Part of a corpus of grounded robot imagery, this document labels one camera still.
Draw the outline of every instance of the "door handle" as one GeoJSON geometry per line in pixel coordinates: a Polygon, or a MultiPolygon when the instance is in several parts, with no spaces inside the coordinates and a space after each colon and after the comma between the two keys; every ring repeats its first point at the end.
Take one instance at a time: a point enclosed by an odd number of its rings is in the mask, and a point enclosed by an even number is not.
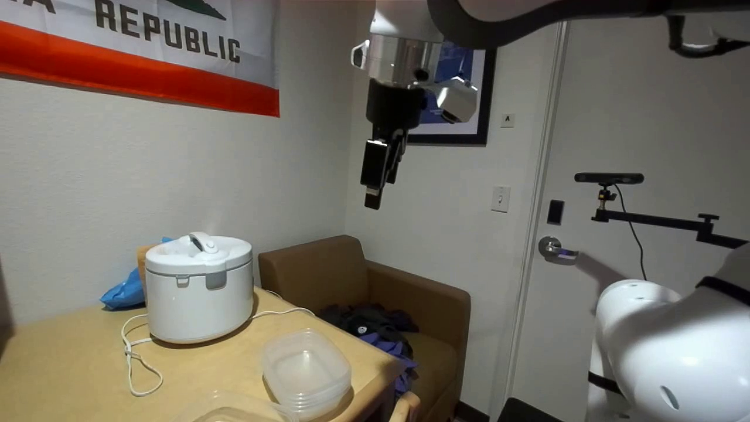
{"type": "Polygon", "coordinates": [[[550,263],[576,263],[578,260],[578,251],[565,249],[557,236],[541,236],[538,252],[543,254],[543,260],[550,260],[550,263]]]}

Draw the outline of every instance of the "brown couch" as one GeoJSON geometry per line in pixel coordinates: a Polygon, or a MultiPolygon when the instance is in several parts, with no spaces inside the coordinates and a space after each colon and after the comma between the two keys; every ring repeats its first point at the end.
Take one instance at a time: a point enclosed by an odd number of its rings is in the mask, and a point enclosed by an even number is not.
{"type": "Polygon", "coordinates": [[[331,236],[257,254],[259,280],[292,304],[381,304],[412,315],[406,333],[416,362],[419,420],[449,416],[462,392],[472,300],[466,291],[364,258],[353,236],[331,236]]]}

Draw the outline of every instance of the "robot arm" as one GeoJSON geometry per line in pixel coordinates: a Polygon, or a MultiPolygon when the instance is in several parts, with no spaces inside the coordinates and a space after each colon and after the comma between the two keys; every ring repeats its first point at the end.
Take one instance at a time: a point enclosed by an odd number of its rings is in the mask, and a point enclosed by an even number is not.
{"type": "Polygon", "coordinates": [[[448,122],[466,122],[475,110],[472,81],[462,74],[436,80],[442,40],[494,48],[555,20],[664,14],[672,18],[671,47],[677,53],[712,56],[750,40],[750,14],[740,20],[727,14],[739,8],[750,8],[750,0],[375,0],[370,40],[352,52],[352,62],[370,76],[372,137],[361,171],[366,206],[379,209],[381,188],[395,179],[407,130],[429,100],[448,122]],[[679,20],[687,14],[705,18],[687,26],[679,20]]]}

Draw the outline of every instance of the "black cable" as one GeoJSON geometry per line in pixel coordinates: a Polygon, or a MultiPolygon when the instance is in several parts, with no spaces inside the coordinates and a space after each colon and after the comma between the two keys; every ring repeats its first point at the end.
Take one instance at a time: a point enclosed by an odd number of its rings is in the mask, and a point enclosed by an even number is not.
{"type": "MultiPolygon", "coordinates": [[[[620,190],[619,185],[615,185],[615,190],[617,190],[617,193],[619,193],[619,206],[624,209],[624,212],[629,212],[624,190],[620,190]]],[[[637,243],[637,265],[639,265],[639,276],[641,276],[641,279],[650,279],[650,274],[647,274],[647,265],[645,265],[647,252],[645,252],[645,249],[641,249],[641,243],[639,243],[639,236],[637,236],[637,232],[636,232],[632,219],[629,219],[629,227],[630,227],[632,238],[636,238],[636,243],[637,243]]]]}

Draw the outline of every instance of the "wall outlet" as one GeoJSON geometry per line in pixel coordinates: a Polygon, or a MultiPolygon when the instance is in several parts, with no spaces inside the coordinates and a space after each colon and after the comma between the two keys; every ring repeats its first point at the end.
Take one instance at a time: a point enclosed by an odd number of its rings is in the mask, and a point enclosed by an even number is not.
{"type": "Polygon", "coordinates": [[[511,188],[491,188],[491,210],[506,212],[511,209],[511,188]]]}

